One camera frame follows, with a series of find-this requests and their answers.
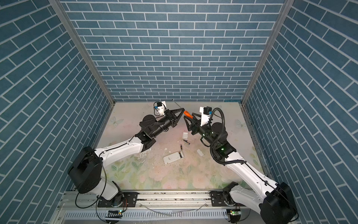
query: metal mounting plate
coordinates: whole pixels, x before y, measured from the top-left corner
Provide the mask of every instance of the metal mounting plate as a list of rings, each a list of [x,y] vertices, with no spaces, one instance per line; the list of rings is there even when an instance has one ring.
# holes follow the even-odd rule
[[[222,191],[210,191],[210,197],[211,197],[211,206],[213,207],[227,206],[225,204]]]
[[[127,207],[133,208],[135,207],[135,204],[137,203],[137,192],[124,192],[124,198],[127,199]],[[107,200],[101,200],[98,201],[98,207],[99,208],[113,208],[112,202]]]

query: black motor housing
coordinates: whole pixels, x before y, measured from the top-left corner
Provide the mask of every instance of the black motor housing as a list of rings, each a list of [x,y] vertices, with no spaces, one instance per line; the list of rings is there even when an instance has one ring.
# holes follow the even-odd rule
[[[260,204],[260,215],[266,224],[287,224],[296,215],[297,207],[291,188],[284,182],[277,185]]]
[[[102,164],[94,149],[87,146],[81,149],[68,175],[79,193],[84,194],[94,189],[101,180]]]

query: blue brick wall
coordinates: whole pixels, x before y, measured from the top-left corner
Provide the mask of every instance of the blue brick wall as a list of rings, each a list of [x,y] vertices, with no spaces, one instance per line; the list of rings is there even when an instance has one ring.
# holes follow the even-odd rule
[[[295,0],[247,102],[301,223],[358,223],[358,2]]]
[[[47,0],[0,0],[0,223],[48,222],[108,100]]]
[[[116,101],[239,101],[283,1],[61,2]]]

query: white vent grille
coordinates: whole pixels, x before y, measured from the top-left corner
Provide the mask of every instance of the white vent grille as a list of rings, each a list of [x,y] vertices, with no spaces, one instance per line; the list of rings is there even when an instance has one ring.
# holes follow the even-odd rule
[[[226,209],[203,209],[201,211],[185,211],[178,213],[175,210],[157,209],[157,211],[167,214],[158,214],[147,209],[128,210],[123,213],[120,220],[123,221],[150,221],[150,220],[165,220],[165,219],[219,219],[227,218]],[[105,218],[107,211],[97,211],[101,218]],[[64,218],[66,220],[96,220],[98,219],[96,211],[67,211]]]

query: white small box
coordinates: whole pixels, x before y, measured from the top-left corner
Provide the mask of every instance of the white small box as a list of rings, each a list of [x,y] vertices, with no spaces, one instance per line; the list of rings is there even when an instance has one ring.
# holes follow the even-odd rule
[[[187,132],[183,132],[183,139],[188,140],[188,133]]]

